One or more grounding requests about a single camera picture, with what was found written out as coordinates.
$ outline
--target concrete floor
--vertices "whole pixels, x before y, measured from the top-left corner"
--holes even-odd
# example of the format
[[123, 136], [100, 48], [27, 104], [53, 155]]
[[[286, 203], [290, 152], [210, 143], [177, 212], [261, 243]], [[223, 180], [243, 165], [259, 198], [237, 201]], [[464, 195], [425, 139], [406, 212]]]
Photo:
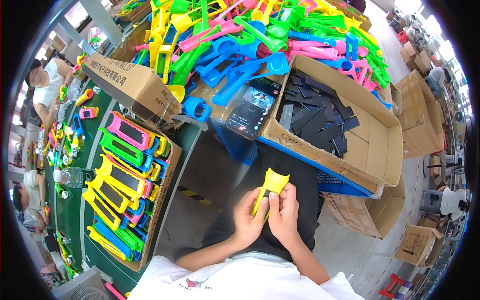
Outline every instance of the concrete floor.
[[[387, 72], [396, 83], [410, 73], [399, 52], [402, 45], [385, 20], [386, 12], [367, 1], [365, 15], [370, 17], [370, 34], [378, 40], [385, 61], [390, 65]], [[202, 133], [181, 179], [183, 186], [211, 200], [212, 205], [200, 204], [176, 193], [156, 254], [173, 259], [178, 249], [199, 247], [204, 231], [215, 219], [228, 192], [246, 172], [247, 167], [231, 159], [214, 134], [213, 128]], [[393, 258], [407, 224], [416, 225], [420, 218], [418, 208], [422, 191], [430, 184], [429, 178], [423, 176], [422, 163], [422, 157], [403, 161], [406, 201], [398, 221], [384, 240], [340, 226], [326, 207], [320, 214], [313, 253], [330, 276], [344, 272], [353, 289], [366, 299], [379, 299], [378, 290], [388, 284], [392, 273], [411, 280], [416, 273], [423, 272], [422, 268]]]

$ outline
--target smartphone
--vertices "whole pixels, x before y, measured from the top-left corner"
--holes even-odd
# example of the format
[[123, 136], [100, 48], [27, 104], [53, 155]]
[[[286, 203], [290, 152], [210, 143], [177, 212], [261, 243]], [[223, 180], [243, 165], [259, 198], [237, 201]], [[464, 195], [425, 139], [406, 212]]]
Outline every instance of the smartphone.
[[254, 140], [280, 92], [280, 84], [266, 78], [255, 78], [245, 90], [225, 122], [225, 126], [249, 140]]

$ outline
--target person's right hand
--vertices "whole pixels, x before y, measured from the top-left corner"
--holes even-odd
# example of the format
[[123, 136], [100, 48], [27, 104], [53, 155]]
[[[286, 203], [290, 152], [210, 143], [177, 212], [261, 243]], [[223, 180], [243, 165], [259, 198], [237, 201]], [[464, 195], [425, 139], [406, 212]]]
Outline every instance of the person's right hand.
[[297, 231], [297, 219], [299, 214], [299, 203], [297, 201], [296, 188], [288, 182], [280, 195], [270, 192], [270, 216], [268, 225], [272, 234], [288, 248], [289, 243], [300, 238]]

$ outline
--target plastic bottle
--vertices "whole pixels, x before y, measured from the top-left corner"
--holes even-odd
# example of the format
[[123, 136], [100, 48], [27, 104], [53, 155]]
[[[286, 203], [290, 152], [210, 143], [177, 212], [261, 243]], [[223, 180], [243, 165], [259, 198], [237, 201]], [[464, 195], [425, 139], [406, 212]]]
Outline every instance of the plastic bottle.
[[80, 189], [84, 186], [82, 168], [68, 167], [63, 170], [53, 170], [53, 180], [71, 188]]

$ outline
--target person's left hand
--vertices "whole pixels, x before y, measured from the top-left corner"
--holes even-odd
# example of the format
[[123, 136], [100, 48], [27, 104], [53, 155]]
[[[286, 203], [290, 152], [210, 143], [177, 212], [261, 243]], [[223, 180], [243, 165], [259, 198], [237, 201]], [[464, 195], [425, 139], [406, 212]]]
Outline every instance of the person's left hand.
[[239, 248], [250, 246], [259, 236], [264, 226], [264, 219], [268, 207], [268, 197], [264, 197], [255, 216], [250, 215], [252, 205], [255, 205], [262, 187], [247, 192], [234, 210], [235, 234], [233, 240]]

